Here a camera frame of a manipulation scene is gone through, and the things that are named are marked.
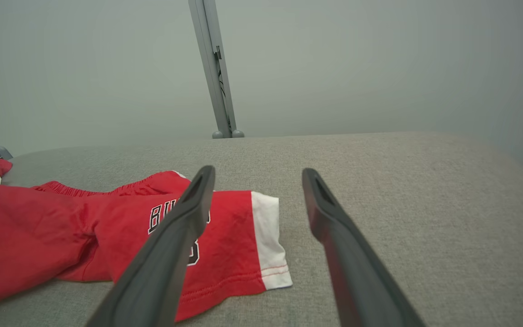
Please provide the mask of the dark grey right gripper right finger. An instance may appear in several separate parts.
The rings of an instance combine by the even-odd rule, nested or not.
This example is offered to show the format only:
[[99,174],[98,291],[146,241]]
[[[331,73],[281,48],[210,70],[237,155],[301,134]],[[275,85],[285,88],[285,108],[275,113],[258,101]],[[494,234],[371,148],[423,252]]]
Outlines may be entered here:
[[301,179],[311,232],[325,250],[341,326],[425,326],[317,170],[304,169]]

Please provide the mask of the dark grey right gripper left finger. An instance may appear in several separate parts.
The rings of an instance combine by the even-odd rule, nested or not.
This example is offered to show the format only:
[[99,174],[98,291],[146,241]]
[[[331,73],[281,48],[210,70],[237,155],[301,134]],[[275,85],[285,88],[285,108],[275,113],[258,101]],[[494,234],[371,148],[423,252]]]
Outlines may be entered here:
[[207,226],[215,176],[211,165],[198,171],[164,224],[151,234],[87,326],[174,325],[189,253]]

